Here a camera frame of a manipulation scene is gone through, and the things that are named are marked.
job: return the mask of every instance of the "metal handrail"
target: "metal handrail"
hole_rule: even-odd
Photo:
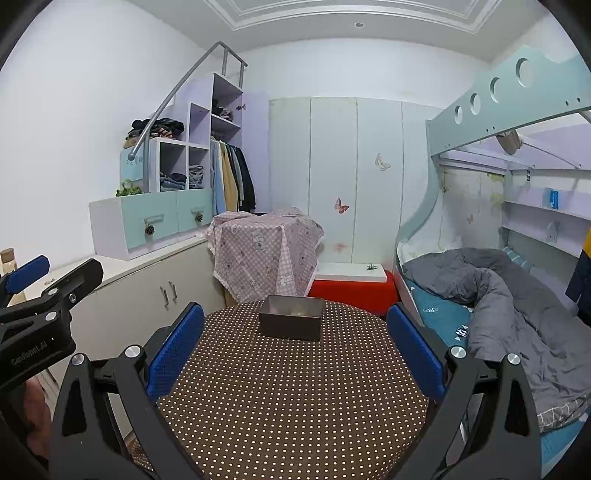
[[[222,63],[222,75],[226,75],[226,66],[228,65],[228,53],[231,53],[232,56],[240,62],[240,80],[239,80],[239,87],[242,88],[242,81],[244,80],[244,68],[248,67],[248,63],[246,63],[242,58],[240,58],[236,52],[234,52],[230,47],[228,47],[224,42],[216,42],[207,52],[205,52],[201,58],[197,61],[195,65],[193,65],[189,71],[180,79],[180,81],[175,85],[175,87],[171,90],[171,92],[166,96],[164,102],[160,104],[158,109],[154,112],[148,124],[144,127],[141,135],[138,138],[138,142],[135,144],[133,150],[129,152],[127,158],[129,161],[135,159],[136,155],[138,154],[139,148],[144,145],[144,188],[143,192],[146,193],[149,190],[148,184],[148,175],[150,174],[150,169],[148,165],[148,159],[150,154],[150,142],[146,142],[146,137],[149,136],[152,127],[154,126],[154,122],[158,119],[160,114],[164,111],[170,100],[176,95],[179,89],[185,84],[185,82],[189,79],[189,77],[193,74],[195,70],[205,61],[207,57],[211,55],[211,53],[222,46],[223,51],[223,63]]]

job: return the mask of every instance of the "red stool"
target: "red stool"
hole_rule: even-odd
[[[386,282],[314,280],[309,297],[339,301],[377,316],[385,316],[398,301],[394,276],[388,270]]]

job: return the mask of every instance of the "folded clothes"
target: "folded clothes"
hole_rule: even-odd
[[[203,166],[189,166],[189,188],[200,189],[203,183]]]
[[[179,190],[184,190],[184,188],[178,188],[178,187],[164,187],[164,186],[160,186],[160,191],[161,192],[177,192]]]
[[[172,181],[177,181],[183,184],[187,181],[187,176],[182,173],[171,173],[168,177],[172,179]]]
[[[165,175],[160,172],[160,191],[169,192],[170,190],[184,190],[187,182],[187,176],[182,173],[171,173]]]

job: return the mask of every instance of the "metal screw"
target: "metal screw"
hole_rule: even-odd
[[[72,365],[80,365],[84,361],[84,355],[77,353],[72,357]]]
[[[509,360],[510,364],[519,365],[521,363],[521,358],[516,353],[510,353],[507,355],[507,360]]]
[[[132,345],[126,348],[125,356],[128,358],[135,358],[139,355],[142,349],[137,345]]]
[[[464,358],[466,356],[466,351],[461,346],[453,346],[452,355],[456,358]]]

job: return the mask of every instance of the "stair cabinet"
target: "stair cabinet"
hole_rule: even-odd
[[[212,112],[213,99],[221,108],[230,109],[233,120]],[[185,84],[161,118],[181,121],[185,130],[179,139],[150,140],[149,193],[116,197],[90,204],[90,223],[95,251],[122,260],[130,260],[182,241],[212,220],[212,169],[210,137],[240,147],[252,177],[257,211],[268,211],[268,99],[249,94],[225,77],[213,73]],[[134,161],[121,155],[121,180],[136,184],[143,175],[142,149]],[[160,191],[160,173],[182,173],[189,167],[203,167],[201,188],[174,192]]]

